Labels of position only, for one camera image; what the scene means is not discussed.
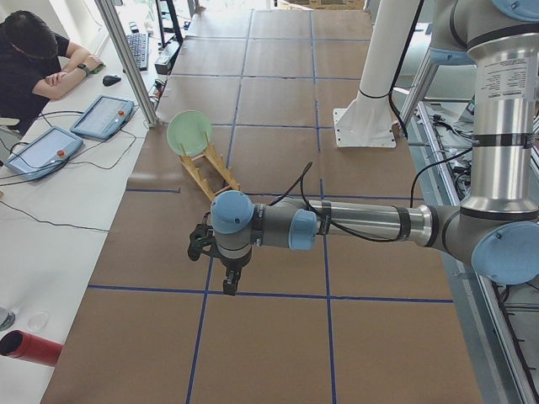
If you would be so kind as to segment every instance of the floor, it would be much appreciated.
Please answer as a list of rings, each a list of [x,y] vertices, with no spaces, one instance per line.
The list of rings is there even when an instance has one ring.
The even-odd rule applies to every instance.
[[[362,12],[205,12],[157,113],[206,114],[255,201],[313,161],[314,199],[405,206],[405,141],[335,146],[333,108],[355,97],[370,37]],[[151,129],[42,402],[481,402],[437,252],[339,236],[257,247],[226,296],[222,265],[186,254],[208,205]]]

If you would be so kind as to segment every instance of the white desk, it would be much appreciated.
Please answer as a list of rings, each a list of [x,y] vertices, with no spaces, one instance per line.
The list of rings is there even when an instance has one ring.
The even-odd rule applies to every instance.
[[[157,58],[157,51],[153,52],[151,62]],[[106,64],[103,71],[86,79],[63,100],[50,102],[44,112],[85,110],[100,94],[136,101],[110,40],[101,58]],[[121,75],[122,81],[106,88],[101,83],[105,74]],[[153,65],[142,76],[149,89],[157,77]],[[51,124],[67,130],[76,118],[76,115],[47,116]],[[48,127],[43,119],[36,120],[24,140],[32,141]],[[147,133],[140,110],[124,129],[136,136],[136,141],[113,169],[103,170],[89,164],[67,165],[33,183],[3,187],[1,183],[21,178],[0,180],[0,190],[5,193],[2,201],[41,220],[109,229]],[[120,132],[73,161],[109,167],[132,140],[132,136]],[[84,140],[81,151],[95,144]],[[13,172],[5,167],[0,169],[1,178],[8,175]],[[9,331],[20,329],[64,343],[106,233],[38,223],[4,205],[0,205],[0,229],[0,306],[17,315]],[[47,313],[49,321],[36,332],[30,329],[28,321],[40,312]],[[44,365],[0,357],[0,401],[39,402],[52,371]]]

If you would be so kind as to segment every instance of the green plate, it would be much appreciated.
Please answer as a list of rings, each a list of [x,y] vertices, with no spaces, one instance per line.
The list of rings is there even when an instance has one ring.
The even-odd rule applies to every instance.
[[[180,156],[198,156],[210,141],[211,122],[199,111],[182,112],[174,116],[168,124],[168,145]]]

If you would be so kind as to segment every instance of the tablet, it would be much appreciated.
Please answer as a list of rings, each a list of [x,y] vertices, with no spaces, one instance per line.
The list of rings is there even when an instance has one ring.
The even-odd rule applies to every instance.
[[[25,179],[35,180],[62,168],[83,140],[57,126],[14,153],[4,164]]]
[[[129,119],[134,107],[129,99],[100,95],[69,130],[79,136],[108,139]]]

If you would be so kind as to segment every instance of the metal frame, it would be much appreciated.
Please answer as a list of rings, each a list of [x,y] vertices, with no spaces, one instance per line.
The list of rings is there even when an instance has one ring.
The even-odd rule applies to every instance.
[[[440,145],[435,139],[435,130],[430,124],[429,114],[423,102],[418,103],[418,113],[419,118],[423,122],[424,133],[427,138],[427,141],[429,142],[429,146],[432,149],[433,157],[437,162],[439,162],[443,160],[444,157],[441,155],[441,153],[439,153]],[[440,164],[437,167],[439,170],[440,181],[442,182],[443,190],[446,192],[446,196],[449,199],[450,204],[459,205],[460,200],[456,195],[456,191],[453,186],[453,182],[451,181],[451,175],[449,173],[449,170],[447,169],[447,166],[445,164]],[[451,259],[451,261],[453,261],[453,263],[457,263],[457,261],[454,259]],[[499,348],[488,346],[486,344],[482,344],[481,348],[485,352],[493,352],[498,350],[501,351],[501,353],[504,355],[505,363],[508,366],[508,370],[510,373],[509,376],[515,386],[515,391],[513,394],[518,394],[518,398],[520,398],[520,402],[523,404],[535,404],[536,402],[533,396],[532,389],[527,381],[526,374],[522,369],[522,365],[518,358],[515,346],[512,342],[510,330],[505,322],[503,313],[498,308],[498,301],[496,299],[494,289],[491,283],[485,278],[477,276],[471,269],[469,271],[466,271],[464,265],[462,265],[461,263],[457,263],[456,266],[462,269],[461,274],[463,274],[464,278],[469,278],[471,280],[477,281],[476,283],[480,290],[481,297],[483,298],[483,301],[479,301],[479,297],[476,297],[473,293],[469,293],[468,296],[466,296],[468,308],[472,310],[472,313],[474,313],[474,306],[477,307],[478,305],[480,305],[485,307],[488,316],[492,321],[493,328],[495,329],[495,335],[499,343]],[[469,330],[463,328],[463,331],[466,334]],[[513,400],[508,398],[507,395],[510,393],[504,391],[504,387],[502,386],[503,383],[501,382],[501,380],[507,379],[507,376],[503,377],[499,369],[495,370],[499,372],[499,374],[495,376],[495,379],[500,380],[499,383],[495,383],[495,385],[497,386],[496,391],[492,391],[493,394],[498,396],[497,401],[495,402],[508,402],[513,404],[513,402],[515,402],[515,397],[513,398]]]
[[[121,65],[124,67],[125,74],[133,92],[135,93],[136,101],[139,104],[142,113],[144,114],[149,127],[156,126],[159,123],[153,103],[147,93],[146,86],[142,81],[142,76],[135,63],[135,58],[131,54],[131,49],[127,44],[124,30],[121,26],[120,19],[116,13],[115,6],[112,0],[95,0],[95,4],[101,13],[104,24],[109,31],[110,38],[115,45]]]

